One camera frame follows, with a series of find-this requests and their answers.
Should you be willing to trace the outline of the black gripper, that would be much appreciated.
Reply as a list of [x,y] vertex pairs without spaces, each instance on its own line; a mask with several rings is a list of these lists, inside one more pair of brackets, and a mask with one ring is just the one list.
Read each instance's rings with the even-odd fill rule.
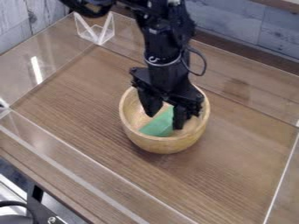
[[181,130],[191,116],[197,116],[204,101],[203,93],[191,84],[183,64],[131,67],[132,86],[145,114],[153,117],[163,102],[172,104],[172,128]]

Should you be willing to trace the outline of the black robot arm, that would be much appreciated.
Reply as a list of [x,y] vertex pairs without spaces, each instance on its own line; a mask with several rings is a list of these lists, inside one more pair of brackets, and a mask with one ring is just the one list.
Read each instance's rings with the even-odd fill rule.
[[144,67],[129,69],[132,86],[148,116],[164,103],[173,106],[172,127],[180,130],[201,112],[204,96],[189,81],[189,41],[195,23],[184,0],[60,0],[88,18],[105,16],[115,4],[131,11],[144,37]]

